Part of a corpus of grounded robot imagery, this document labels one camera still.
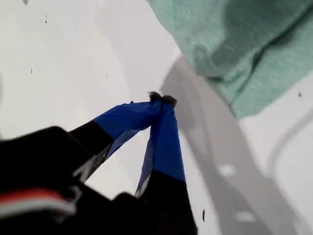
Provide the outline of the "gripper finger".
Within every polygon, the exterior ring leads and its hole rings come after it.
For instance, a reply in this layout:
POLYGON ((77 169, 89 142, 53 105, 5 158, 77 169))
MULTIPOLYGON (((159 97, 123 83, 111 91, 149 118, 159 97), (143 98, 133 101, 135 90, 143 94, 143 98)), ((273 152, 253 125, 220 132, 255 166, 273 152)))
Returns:
POLYGON ((150 127, 135 195, 157 213, 157 234, 196 235, 174 111, 177 101, 159 94, 150 95, 150 101, 159 104, 160 111, 150 127))
POLYGON ((147 102, 117 105, 70 131, 91 152, 91 159, 85 160, 75 170, 74 176, 85 182, 123 144, 152 125, 163 102, 157 92, 149 92, 149 99, 147 102))

